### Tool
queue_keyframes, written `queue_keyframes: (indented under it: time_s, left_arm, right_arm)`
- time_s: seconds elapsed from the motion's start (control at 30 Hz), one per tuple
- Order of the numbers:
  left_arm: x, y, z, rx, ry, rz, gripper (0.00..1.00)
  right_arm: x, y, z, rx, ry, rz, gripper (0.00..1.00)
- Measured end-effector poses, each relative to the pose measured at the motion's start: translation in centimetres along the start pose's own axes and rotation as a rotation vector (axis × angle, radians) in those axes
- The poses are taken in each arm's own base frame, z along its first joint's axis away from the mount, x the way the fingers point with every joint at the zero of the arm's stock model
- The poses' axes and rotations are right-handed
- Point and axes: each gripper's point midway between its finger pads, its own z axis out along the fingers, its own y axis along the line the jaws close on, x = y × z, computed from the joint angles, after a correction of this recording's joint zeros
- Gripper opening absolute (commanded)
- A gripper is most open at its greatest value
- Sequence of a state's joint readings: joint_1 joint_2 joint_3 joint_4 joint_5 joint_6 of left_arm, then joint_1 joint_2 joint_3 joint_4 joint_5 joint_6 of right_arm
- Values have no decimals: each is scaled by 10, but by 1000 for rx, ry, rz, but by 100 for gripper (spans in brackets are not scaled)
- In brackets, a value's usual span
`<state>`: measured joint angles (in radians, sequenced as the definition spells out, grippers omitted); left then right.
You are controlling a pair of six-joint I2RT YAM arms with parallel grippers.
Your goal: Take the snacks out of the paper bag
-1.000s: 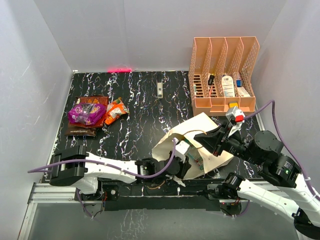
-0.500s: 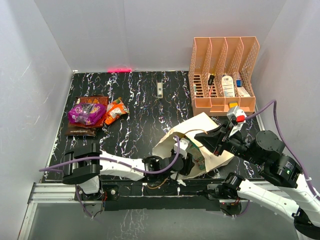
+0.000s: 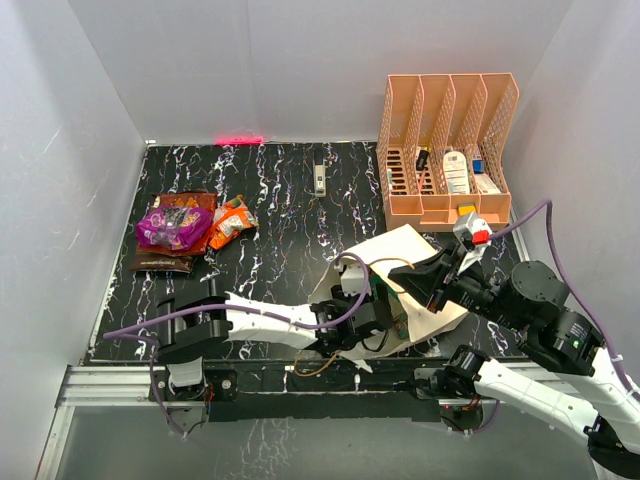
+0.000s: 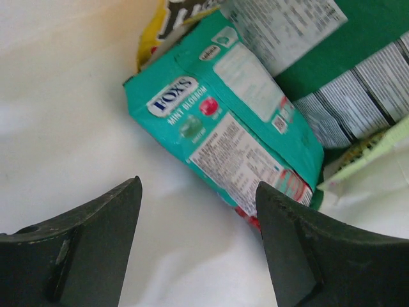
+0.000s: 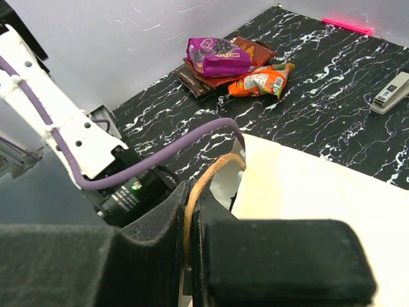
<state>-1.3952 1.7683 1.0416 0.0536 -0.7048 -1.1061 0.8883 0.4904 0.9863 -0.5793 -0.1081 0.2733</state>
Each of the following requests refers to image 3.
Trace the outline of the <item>orange snack packet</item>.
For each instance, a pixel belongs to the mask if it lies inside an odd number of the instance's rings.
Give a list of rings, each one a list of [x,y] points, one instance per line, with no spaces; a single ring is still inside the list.
[[[209,247],[218,251],[237,238],[243,231],[259,226],[249,211],[244,196],[239,194],[216,208],[213,216]]]

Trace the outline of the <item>beige paper bag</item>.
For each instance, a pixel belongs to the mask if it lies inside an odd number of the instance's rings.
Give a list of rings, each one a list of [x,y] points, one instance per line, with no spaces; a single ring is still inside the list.
[[[385,345],[376,351],[370,345],[343,347],[339,356],[370,371],[369,363],[388,357],[439,334],[454,330],[468,311],[452,302],[432,313],[388,278],[396,268],[415,266],[436,254],[433,248],[412,226],[405,224],[384,234],[359,243],[348,250],[362,259],[370,269],[370,284],[385,287],[391,302],[392,326]]]

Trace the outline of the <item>purple snack packet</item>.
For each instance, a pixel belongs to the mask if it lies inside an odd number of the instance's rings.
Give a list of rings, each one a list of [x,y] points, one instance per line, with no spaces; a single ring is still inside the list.
[[[211,212],[205,208],[160,205],[137,223],[135,234],[142,247],[188,250],[208,231],[212,219]]]

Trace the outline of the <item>green teal snack packet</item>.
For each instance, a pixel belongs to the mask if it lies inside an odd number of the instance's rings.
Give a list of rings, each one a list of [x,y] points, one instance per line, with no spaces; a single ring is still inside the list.
[[[402,341],[408,341],[408,314],[400,302],[399,293],[393,290],[375,273],[370,276],[369,281],[374,299],[383,302],[389,307],[393,328],[398,338]]]

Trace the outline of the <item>brown sea salt packet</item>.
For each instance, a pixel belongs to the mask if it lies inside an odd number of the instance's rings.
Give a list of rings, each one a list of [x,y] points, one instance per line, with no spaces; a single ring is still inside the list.
[[[132,272],[190,273],[194,258],[191,256],[166,256],[154,253],[137,254],[129,266]]]

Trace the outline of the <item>red snack packet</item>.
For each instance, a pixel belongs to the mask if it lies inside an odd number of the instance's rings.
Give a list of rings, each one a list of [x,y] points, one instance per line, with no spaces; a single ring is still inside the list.
[[[147,213],[135,226],[137,251],[171,257],[203,255],[216,207],[216,193],[153,195]]]

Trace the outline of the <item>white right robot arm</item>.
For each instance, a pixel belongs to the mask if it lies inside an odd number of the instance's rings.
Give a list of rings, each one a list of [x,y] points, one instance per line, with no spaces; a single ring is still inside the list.
[[[464,268],[461,254],[450,246],[413,266],[394,268],[388,277],[432,313],[454,303],[517,332],[518,350],[580,396],[557,392],[466,345],[443,369],[414,380],[417,391],[505,402],[585,445],[606,470],[638,478],[639,389],[618,375],[604,334],[566,307],[569,288],[548,266],[520,262],[503,282],[493,284],[479,264]]]

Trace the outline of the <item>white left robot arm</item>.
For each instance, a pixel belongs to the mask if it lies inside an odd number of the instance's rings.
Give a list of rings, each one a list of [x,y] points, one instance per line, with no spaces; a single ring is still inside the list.
[[[366,293],[351,317],[327,325],[355,303],[337,285],[330,289],[329,299],[296,306],[257,302],[232,293],[212,293],[190,303],[168,298],[161,303],[166,313],[187,313],[160,329],[156,361],[166,368],[158,381],[161,392],[171,401],[209,399],[218,387],[205,374],[205,359],[224,342],[274,343],[330,356],[350,351],[378,334],[387,338],[393,317],[384,287]]]

